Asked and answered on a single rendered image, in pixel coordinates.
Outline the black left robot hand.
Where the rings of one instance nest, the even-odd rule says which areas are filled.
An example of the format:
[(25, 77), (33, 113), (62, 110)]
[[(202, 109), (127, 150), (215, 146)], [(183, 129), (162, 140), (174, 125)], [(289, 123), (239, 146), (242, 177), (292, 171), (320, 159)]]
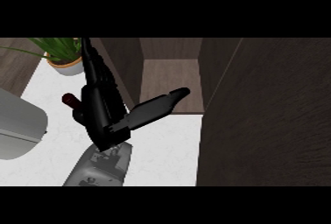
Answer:
[(166, 116), (190, 93), (180, 87), (125, 110), (118, 85), (90, 38), (81, 38), (81, 59), (87, 84), (76, 111), (88, 138), (100, 151), (130, 139), (130, 132)]

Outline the dark wine bottle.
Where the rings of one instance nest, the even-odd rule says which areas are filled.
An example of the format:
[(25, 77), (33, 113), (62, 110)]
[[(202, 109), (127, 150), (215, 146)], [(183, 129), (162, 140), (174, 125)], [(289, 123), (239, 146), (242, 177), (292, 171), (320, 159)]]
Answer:
[(62, 102), (72, 108), (72, 118), (79, 123), (84, 124), (84, 116), (82, 116), (82, 106), (78, 98), (70, 94), (65, 93), (62, 95)]

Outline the grey rounded appliance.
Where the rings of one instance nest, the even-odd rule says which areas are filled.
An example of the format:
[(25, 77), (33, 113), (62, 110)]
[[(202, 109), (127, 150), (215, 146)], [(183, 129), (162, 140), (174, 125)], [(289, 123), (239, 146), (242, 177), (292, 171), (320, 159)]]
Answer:
[(0, 159), (23, 156), (45, 133), (45, 111), (0, 88)]

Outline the brown wooden cabinet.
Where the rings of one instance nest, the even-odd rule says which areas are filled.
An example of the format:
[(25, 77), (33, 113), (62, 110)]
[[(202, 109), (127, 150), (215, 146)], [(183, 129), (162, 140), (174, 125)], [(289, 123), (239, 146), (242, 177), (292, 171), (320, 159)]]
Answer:
[(172, 110), (206, 111), (233, 60), (237, 38), (93, 38), (128, 107), (177, 88), (190, 90)]

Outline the green potted plant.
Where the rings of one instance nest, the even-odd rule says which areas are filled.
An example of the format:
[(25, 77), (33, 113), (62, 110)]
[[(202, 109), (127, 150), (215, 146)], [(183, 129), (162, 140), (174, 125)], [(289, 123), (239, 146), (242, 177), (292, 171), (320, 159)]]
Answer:
[(84, 72), (81, 59), (81, 38), (28, 38), (44, 53), (1, 46), (1, 49), (13, 50), (42, 58), (56, 72), (63, 76), (73, 76)]

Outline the dark wooden cabinet door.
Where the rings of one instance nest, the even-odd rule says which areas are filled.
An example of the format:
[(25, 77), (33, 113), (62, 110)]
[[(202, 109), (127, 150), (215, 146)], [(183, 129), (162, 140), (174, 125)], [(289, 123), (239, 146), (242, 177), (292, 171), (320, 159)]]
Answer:
[(200, 119), (198, 186), (331, 186), (331, 38), (245, 38)]

